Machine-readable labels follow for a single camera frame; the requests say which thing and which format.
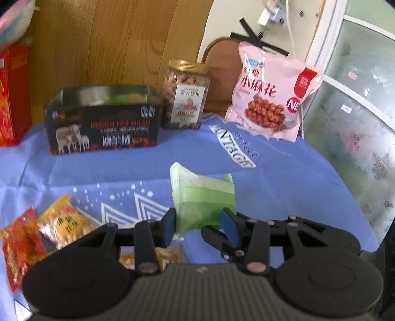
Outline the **green snack packet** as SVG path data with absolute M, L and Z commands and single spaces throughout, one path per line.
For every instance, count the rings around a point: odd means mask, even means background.
M 172 199 L 176 209 L 175 238 L 207 225 L 220 226 L 222 209 L 236 210 L 236 195 L 230 174 L 222 179 L 197 175 L 178 162 L 169 169 Z

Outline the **blue printed tablecloth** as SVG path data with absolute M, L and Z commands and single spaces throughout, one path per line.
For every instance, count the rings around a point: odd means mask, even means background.
M 42 213 L 67 193 L 94 222 L 122 227 L 163 216 L 173 204 L 170 168 L 197 175 L 231 175 L 239 212 L 257 219 L 298 215 L 378 243 L 336 170 L 306 141 L 255 136 L 220 117 L 197 130 L 159 131 L 154 147 L 52 155 L 45 128 L 33 126 L 19 145 L 1 149 L 1 225 L 26 208 Z

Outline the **yellow snack packet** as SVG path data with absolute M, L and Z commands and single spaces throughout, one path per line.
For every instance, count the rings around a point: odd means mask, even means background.
M 99 225 L 80 214 L 65 193 L 38 218 L 37 227 L 56 249 L 62 249 L 94 231 Z

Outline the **black printed storage box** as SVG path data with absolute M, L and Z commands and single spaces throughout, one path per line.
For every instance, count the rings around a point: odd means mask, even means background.
M 53 155 L 157 144 L 163 101 L 151 86 L 61 89 L 45 108 Z

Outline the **red orange snack packet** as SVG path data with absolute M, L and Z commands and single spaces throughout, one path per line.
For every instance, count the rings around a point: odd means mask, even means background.
M 27 208 L 12 224 L 1 229 L 6 274 L 12 292 L 20 288 L 30 267 L 48 256 L 36 224 L 33 207 Z

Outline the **pink snack bag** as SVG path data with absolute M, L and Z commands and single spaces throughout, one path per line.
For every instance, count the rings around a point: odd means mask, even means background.
M 248 43 L 238 46 L 242 70 L 225 120 L 268 139 L 295 142 L 299 108 L 323 81 L 323 72 L 300 60 L 271 54 Z

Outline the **peanut jar gold lid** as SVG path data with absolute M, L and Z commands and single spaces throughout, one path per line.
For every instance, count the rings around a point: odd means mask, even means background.
M 207 64 L 169 60 L 162 86 L 163 126 L 198 129 L 209 87 Z

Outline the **brown wooden chair back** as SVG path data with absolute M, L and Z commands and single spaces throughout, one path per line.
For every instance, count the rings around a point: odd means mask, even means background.
M 242 69 L 239 43 L 233 38 L 218 38 L 208 45 L 203 54 L 202 62 L 209 67 L 210 79 L 205 112 L 224 117 L 232 105 L 233 90 Z

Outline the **white power adapter plug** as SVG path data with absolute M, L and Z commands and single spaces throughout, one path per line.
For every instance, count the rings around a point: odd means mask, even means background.
M 271 30 L 273 27 L 283 27 L 287 22 L 285 13 L 285 1 L 283 0 L 263 0 L 263 11 L 258 18 L 258 24 L 262 32 Z

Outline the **pastel plush toy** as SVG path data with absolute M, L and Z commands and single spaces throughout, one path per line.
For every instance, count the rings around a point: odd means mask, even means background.
M 26 33 L 34 14 L 35 0 L 1 0 L 1 51 L 17 43 Z

